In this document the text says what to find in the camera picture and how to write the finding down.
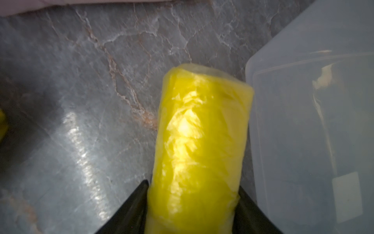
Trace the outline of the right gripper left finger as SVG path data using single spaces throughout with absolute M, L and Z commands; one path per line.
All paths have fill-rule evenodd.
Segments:
M 148 188 L 149 182 L 145 179 L 96 234 L 143 234 Z

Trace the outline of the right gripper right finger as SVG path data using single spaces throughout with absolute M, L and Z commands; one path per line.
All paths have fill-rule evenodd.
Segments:
M 233 234 L 282 234 L 242 186 L 239 187 L 239 196 L 232 228 Z

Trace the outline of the yellow trash bag roll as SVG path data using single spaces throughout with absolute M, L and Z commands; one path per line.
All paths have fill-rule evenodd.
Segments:
M 2 141 L 8 131 L 8 122 L 3 110 L 0 110 L 0 141 Z
M 164 76 L 147 234 L 230 234 L 253 88 L 193 63 Z

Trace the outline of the clear plastic storage box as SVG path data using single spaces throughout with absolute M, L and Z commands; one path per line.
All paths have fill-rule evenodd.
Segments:
M 257 204 L 285 234 L 374 231 L 374 3 L 316 1 L 246 65 Z M 363 214 L 337 223 L 332 180 Z

